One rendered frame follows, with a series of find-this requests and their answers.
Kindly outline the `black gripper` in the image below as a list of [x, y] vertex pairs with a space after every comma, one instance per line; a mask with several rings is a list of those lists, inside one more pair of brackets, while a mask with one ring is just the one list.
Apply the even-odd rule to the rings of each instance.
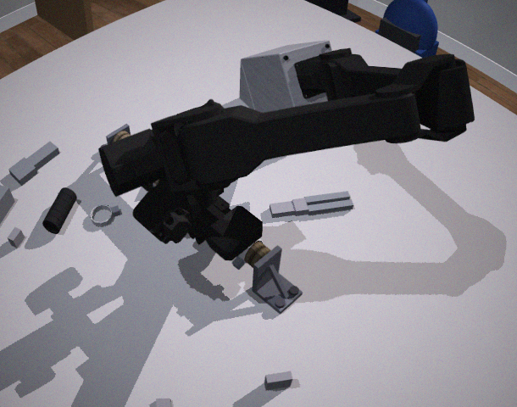
[[263, 222], [242, 206], [230, 210], [220, 197], [223, 192], [224, 188], [192, 193], [201, 214], [194, 220], [189, 217], [188, 234], [197, 244], [206, 240], [222, 259], [233, 260], [262, 237]]

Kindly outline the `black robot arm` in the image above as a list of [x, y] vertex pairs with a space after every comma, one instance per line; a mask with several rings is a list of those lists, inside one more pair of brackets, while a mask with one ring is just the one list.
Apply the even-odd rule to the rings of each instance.
[[382, 140], [447, 142], [475, 120], [467, 67], [454, 54], [399, 69], [368, 66], [344, 48], [294, 67], [303, 97], [326, 92], [328, 101], [261, 113], [209, 99], [155, 121], [99, 148], [114, 196], [159, 180], [133, 217], [163, 243], [179, 243], [200, 215], [192, 193], [226, 188], [267, 159]]

